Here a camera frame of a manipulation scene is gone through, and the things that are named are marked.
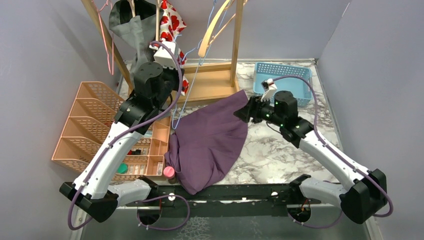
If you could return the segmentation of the grey skirt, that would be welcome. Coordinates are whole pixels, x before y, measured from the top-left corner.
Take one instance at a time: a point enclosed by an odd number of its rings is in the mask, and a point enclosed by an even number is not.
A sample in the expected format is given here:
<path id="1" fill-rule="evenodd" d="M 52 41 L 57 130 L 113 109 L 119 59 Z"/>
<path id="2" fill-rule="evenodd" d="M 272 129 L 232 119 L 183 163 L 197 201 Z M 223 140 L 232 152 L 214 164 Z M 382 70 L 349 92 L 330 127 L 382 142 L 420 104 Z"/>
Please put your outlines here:
<path id="1" fill-rule="evenodd" d="M 136 50 L 129 70 L 132 84 L 140 66 L 154 61 L 154 50 L 149 46 L 156 39 L 156 6 L 146 0 L 135 0 L 133 16 L 129 1 L 118 0 L 109 15 L 109 29 Z"/>

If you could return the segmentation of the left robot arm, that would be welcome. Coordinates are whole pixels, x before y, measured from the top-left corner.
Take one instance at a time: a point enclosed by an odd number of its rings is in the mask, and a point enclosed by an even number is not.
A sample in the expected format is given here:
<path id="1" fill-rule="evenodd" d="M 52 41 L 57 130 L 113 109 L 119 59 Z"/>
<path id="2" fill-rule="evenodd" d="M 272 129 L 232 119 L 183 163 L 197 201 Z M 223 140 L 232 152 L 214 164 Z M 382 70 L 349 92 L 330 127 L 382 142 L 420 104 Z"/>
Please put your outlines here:
<path id="1" fill-rule="evenodd" d="M 177 103 L 183 90 L 185 71 L 180 64 L 174 68 L 158 61 L 143 63 L 138 69 L 135 88 L 119 107 L 104 142 L 88 166 L 72 182 L 64 182 L 59 191 L 71 201 L 67 223 L 71 230 L 75 206 L 85 211 L 91 220 L 107 220 L 123 205 L 141 201 L 152 205 L 157 191 L 145 179 L 111 186 L 131 148 L 145 135 L 149 127 L 164 117 Z"/>

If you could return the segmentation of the red poppy print cloth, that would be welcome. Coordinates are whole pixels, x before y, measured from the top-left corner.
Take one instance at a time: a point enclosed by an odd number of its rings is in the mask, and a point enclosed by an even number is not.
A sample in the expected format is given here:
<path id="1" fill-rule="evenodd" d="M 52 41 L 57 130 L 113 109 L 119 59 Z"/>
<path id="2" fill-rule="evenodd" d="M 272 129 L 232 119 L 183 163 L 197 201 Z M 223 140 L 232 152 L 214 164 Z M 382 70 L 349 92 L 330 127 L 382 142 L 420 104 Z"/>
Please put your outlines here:
<path id="1" fill-rule="evenodd" d="M 168 0 L 157 0 L 159 10 L 159 41 L 160 42 L 176 42 L 177 36 L 187 27 L 177 10 L 168 2 Z M 181 67 L 186 63 L 184 52 L 178 49 L 177 60 Z M 182 95 L 188 92 L 189 81 L 183 76 Z"/>

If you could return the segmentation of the purple cloth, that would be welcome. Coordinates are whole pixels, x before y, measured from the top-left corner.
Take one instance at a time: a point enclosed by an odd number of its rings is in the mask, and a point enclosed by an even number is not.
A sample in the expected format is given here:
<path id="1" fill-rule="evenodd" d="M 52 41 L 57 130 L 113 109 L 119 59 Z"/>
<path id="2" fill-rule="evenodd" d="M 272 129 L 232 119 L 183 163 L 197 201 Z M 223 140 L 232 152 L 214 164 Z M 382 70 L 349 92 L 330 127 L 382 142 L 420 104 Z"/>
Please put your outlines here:
<path id="1" fill-rule="evenodd" d="M 248 124 L 234 115 L 248 103 L 244 90 L 202 107 L 179 121 L 165 163 L 191 195 L 223 180 L 244 147 Z"/>

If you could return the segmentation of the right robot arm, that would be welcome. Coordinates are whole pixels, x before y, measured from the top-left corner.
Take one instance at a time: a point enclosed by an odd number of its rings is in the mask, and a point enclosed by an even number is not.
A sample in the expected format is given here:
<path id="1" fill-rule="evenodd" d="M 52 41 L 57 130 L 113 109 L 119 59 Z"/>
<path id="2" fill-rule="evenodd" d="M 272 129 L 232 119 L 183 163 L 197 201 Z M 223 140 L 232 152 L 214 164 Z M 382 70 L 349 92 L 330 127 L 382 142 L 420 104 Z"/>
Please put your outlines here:
<path id="1" fill-rule="evenodd" d="M 320 200 L 338 207 L 356 224 L 375 216 L 389 202 L 386 175 L 378 168 L 369 170 L 328 142 L 311 122 L 299 116 L 297 99 L 291 92 L 278 91 L 273 105 L 252 96 L 234 115 L 245 123 L 265 121 L 277 126 L 287 142 L 312 156 L 339 181 L 333 184 L 304 174 L 290 183 L 292 202 Z"/>

